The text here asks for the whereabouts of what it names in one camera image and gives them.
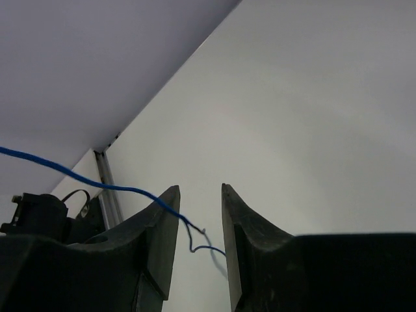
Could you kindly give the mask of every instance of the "blue wire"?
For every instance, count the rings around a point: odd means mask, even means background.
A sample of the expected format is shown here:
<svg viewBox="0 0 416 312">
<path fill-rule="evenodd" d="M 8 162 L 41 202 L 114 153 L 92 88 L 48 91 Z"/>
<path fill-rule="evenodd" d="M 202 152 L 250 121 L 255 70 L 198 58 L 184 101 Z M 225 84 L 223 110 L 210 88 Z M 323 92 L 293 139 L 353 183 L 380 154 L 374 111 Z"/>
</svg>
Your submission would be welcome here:
<svg viewBox="0 0 416 312">
<path fill-rule="evenodd" d="M 61 164 L 58 164 L 57 162 L 49 161 L 47 159 L 29 154 L 29 153 L 24 153 L 22 151 L 15 151 L 13 149 L 8 149 L 8 148 L 4 148 L 4 147 L 0 146 L 0 153 L 11 156 L 11 157 L 15 157 L 15 158 L 25 159 L 27 161 L 34 162 L 36 164 L 41 164 L 42 166 L 54 169 L 54 170 L 59 171 L 59 172 L 62 172 L 63 174 L 65 174 L 67 176 L 70 176 L 73 179 L 78 180 L 82 183 L 91 185 L 92 187 L 97 187 L 97 188 L 100 188 L 100 189 L 107 189 L 107 190 L 121 190 L 121 191 L 134 192 L 134 193 L 138 193 L 138 194 L 141 194 L 141 195 L 145 195 L 146 197 L 148 197 L 151 200 L 158 203 L 162 208 L 164 208 L 166 211 L 168 211 L 171 215 L 173 215 L 173 216 L 175 216 L 178 219 L 183 221 L 183 223 L 187 227 L 187 232 L 188 232 L 188 236 L 189 236 L 189 250 L 190 250 L 190 252 L 194 253 L 199 249 L 210 249 L 210 250 L 214 250 L 216 252 L 219 252 L 224 256 L 226 255 L 226 253 L 223 252 L 222 250 L 211 246 L 211 242 L 209 241 L 208 236 L 205 233 L 205 229 L 198 228 L 191 221 L 189 221 L 187 217 L 183 216 L 180 213 L 177 213 L 171 207 L 169 207 L 168 204 L 166 204 L 164 201 L 162 201 L 160 198 L 156 197 L 155 195 L 153 195 L 152 193 L 149 193 L 146 190 L 142 190 L 140 188 L 135 188 L 135 187 L 119 187 L 117 185 L 109 185 L 109 184 L 104 184 L 104 183 L 100 183 L 100 182 L 95 182 L 95 181 L 92 181 L 92 180 L 88 179 L 87 177 L 83 177 L 82 175 L 76 174 L 72 170 L 64 167 Z M 192 248 L 192 233 L 190 232 L 189 227 L 192 227 L 198 233 L 204 235 L 205 238 L 207 239 L 207 242 L 209 243 L 209 246 L 204 246 L 203 245 L 203 246 L 197 246 L 197 247 L 195 247 L 195 249 Z"/>
</svg>

